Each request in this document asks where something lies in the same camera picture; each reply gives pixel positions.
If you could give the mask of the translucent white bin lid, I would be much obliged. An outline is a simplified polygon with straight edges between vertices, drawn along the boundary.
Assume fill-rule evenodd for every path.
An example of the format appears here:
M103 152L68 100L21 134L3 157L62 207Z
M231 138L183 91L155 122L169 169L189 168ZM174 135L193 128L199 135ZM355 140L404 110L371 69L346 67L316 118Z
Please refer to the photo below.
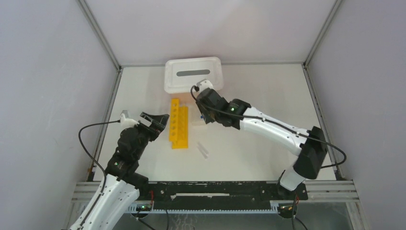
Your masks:
M189 92L191 86L208 80L214 89L224 87L222 64L217 57L169 60L165 64L164 90L169 94Z

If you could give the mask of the pink plastic storage bin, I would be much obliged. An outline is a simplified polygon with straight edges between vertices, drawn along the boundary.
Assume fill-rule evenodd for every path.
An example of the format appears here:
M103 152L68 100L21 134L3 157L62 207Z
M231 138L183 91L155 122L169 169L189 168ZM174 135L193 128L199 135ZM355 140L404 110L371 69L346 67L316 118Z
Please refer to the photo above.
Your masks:
M174 93L170 94L172 99L179 99L181 103L190 104L194 103L195 100L192 97L190 92L183 92L183 93Z

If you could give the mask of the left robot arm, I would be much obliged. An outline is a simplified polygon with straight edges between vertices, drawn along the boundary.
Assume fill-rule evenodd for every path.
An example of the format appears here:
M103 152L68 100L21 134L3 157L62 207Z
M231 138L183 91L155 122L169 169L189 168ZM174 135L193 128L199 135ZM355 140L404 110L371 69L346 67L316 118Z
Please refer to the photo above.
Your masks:
M134 201L148 197L148 178L136 170L148 143L164 131L169 114L142 112L140 116L150 124L131 119L126 110L122 111L118 123L123 129L117 147L106 168L102 169L103 179L95 194L69 227L71 230L111 230Z

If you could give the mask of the yellow test tube rack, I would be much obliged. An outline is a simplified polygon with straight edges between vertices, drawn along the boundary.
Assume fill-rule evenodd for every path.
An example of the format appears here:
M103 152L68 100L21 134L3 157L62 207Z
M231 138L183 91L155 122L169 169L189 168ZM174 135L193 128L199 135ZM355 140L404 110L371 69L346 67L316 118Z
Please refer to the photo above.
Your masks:
M169 115L169 142L172 149L188 148L188 107L180 99L171 99Z

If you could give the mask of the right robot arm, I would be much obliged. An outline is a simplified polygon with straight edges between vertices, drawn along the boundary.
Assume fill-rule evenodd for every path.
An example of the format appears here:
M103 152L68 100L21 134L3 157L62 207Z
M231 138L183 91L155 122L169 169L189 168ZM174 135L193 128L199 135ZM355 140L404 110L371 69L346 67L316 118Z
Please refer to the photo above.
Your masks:
M193 86L190 89L205 123L219 123L224 127L262 135L285 146L297 157L278 179L277 195L290 199L305 180L314 180L327 155L327 143L318 127L303 129L290 126L265 115L240 99L227 101L214 89Z

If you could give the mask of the clear tube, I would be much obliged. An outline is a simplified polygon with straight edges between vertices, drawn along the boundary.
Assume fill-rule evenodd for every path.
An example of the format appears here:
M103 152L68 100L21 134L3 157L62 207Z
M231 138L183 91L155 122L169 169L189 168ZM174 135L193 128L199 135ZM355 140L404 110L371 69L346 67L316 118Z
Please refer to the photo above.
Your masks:
M200 152L202 154L204 154L205 157L208 157L209 152L207 151L207 149L200 142L198 142L197 145L198 145L198 148L199 148Z
M205 159L205 160L207 160L208 159L208 157L205 157L205 155L204 154L202 154L202 156L203 156L203 158Z

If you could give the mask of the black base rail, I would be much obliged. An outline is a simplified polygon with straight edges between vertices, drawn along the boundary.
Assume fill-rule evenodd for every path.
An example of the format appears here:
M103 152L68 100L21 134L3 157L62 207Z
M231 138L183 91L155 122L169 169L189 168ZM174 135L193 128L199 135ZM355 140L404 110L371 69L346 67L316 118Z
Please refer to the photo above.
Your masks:
M279 203L308 200L307 188L294 191L276 182L149 182L128 213L277 212Z

